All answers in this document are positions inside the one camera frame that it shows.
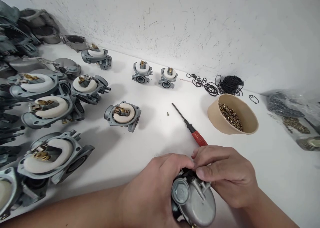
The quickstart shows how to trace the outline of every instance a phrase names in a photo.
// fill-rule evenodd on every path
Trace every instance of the pile of o-rings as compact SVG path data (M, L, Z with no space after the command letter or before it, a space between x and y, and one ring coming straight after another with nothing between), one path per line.
M207 78L201 78L200 76L195 74L190 75L189 73L187 73L186 77L192 77L192 83L196 87L203 86L211 96L218 96L225 93L243 96L242 88L244 86L244 82L237 76L226 76L223 81L221 81L221 75L217 75L214 82L208 82Z

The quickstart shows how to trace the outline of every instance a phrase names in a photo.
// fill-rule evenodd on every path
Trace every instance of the red screwdriver handle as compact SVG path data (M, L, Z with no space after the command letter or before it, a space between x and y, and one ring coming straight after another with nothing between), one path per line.
M199 134L198 131L192 133L193 138L196 140L199 146L208 145L204 138Z

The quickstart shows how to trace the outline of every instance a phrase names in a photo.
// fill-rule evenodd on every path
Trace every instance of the gray metal component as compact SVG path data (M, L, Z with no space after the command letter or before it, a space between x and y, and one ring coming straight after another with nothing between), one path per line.
M31 157L34 155L34 153L40 151L46 151L46 149L43 149L45 145L52 139L63 139L67 140L72 143L73 151L70 156L70 158L61 166L46 172L46 173L40 173L40 174L34 174L31 172L28 172L24 168L24 160L28 157ZM30 177L32 179L45 179L50 178L51 182L53 184L58 184L64 181L70 174L72 174L77 168L79 168L88 158L88 156L91 154L91 152L95 149L91 145L85 145L81 146L78 141L80 140L80 133L76 133L75 130L61 133L52 133L49 135L46 135L39 140L35 141L31 145L30 151L27 152L27 154L23 157L23 159L19 162L18 165L18 172L22 175L25 175L27 177Z
M0 0L0 16L4 16L12 22L17 22L19 18L19 9L17 7L10 7Z
M0 27L4 29L5 36L16 47L19 55L39 56L39 51L34 46L34 44L40 44L36 37L29 36L14 25L0 24Z
M51 15L44 9L25 9L20 11L20 19L25 21L31 28L38 28L43 26L52 26L59 31L59 27L53 20Z
M71 93L73 96L77 97L79 100L91 104L96 105L101 100L101 96L98 94L104 94L109 93L108 91L111 91L111 88L108 87L108 82L102 78L101 76L96 75L95 77L84 75L86 80L94 80L97 83L97 88L89 93L82 93L80 91L77 91L73 85L71 86Z
M16 161L20 151L20 146L0 146L0 167Z
M108 56L108 50L104 50L104 55L100 57L93 57L88 53L88 50L81 52L81 57L85 63L98 63L101 70L106 70L112 65L112 57Z
M14 76L17 74L17 71L12 69L6 62L0 61L0 77L7 79L10 76Z
M49 179L32 179L23 176L21 180L22 194L19 197L19 203L23 207L29 206L46 197Z
M181 171L171 189L173 213L176 206L191 226L208 227L212 224L216 214L216 204L211 184L200 180L195 172Z
M0 220L4 220L10 215L10 211L18 208L21 205L19 204L18 200L22 189L20 186L20 178L16 174L16 171L13 167L9 167L3 171L0 171L0 180L10 182L12 187L11 195L8 202L0 210Z
M65 80L67 77L65 74L55 73L53 75L48 74L47 76L54 82L53 88L45 92L37 93L25 91L20 87L20 81L22 80L20 74L11 76L8 80L14 82L15 85L10 87L10 94L19 101L35 101L36 99L48 95L71 94L70 84Z
M14 134L14 133L24 129L25 129L24 126L18 126L13 128L12 127L0 128L0 145L3 145L11 141L15 141L17 136L21 136L24 133L23 132L17 133L17 134Z
M0 112L0 128L11 127L13 123L19 120L19 116Z
M4 34L4 29L0 27L0 55L9 56L18 53L17 48Z
M140 61L140 68L141 69L146 69L146 62L144 62L142 65L141 65L141 62L143 61ZM143 84L143 83L149 83L150 79L147 78L147 76L149 75L152 75L152 67L149 66L149 71L147 73L141 73L139 71L137 71L136 69L136 62L133 63L133 70L135 72L135 74L132 76L132 79L140 84Z
M83 36L60 34L60 38L64 44L71 49L74 49L76 52L88 49L86 38Z
M32 29L35 36L47 44L58 44L60 40L59 31L51 26L43 26Z
M113 106L113 105L109 106L104 113L104 119L106 119L108 121L110 126L124 126L124 127L128 127L129 132L134 132L134 129L136 128L136 126L139 122L139 119L140 119L141 110L139 109L138 106L127 103L126 101L121 101L121 103L129 104L135 110L135 115L131 121L129 121L128 123L122 124L122 123L118 123L117 121L115 121L113 119L113 114L114 114L116 108L118 108L120 104L118 104L116 106Z
M70 96L68 94L57 95L57 96L65 99L69 105L68 110L64 114L51 119L41 119L40 117L36 116L33 111L31 111L29 113L24 113L21 116L22 122L26 126L32 129L41 129L41 128L50 127L51 124L55 123L58 120L62 120L64 124L67 122L67 120L68 121L84 120L84 109L80 101L76 97Z
M189 185L186 180L178 178L173 182L171 196L178 205L185 205L190 195Z
M81 74L81 66L68 58L56 59L53 66L63 74L66 74L69 79L74 80Z
M174 84L172 82L175 82L177 80L178 74L176 73L176 76L173 79L167 79L163 76L165 68L161 69L161 79L158 82L158 85L162 86L163 88L174 88Z
M38 57L23 56L8 56L5 57L5 61L15 69L18 73L30 73L31 71L38 69L48 69L48 67L38 60Z

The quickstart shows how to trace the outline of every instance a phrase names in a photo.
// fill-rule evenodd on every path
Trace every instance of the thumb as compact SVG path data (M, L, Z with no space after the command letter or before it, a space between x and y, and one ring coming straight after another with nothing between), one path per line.
M209 166L202 166L196 169L196 174L203 181L217 181L225 179L225 169L223 161L216 161Z

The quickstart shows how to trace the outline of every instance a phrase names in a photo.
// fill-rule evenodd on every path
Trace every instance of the white wall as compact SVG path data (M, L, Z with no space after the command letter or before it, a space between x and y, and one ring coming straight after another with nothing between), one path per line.
M245 88L320 89L319 0L3 0L45 8L68 33Z

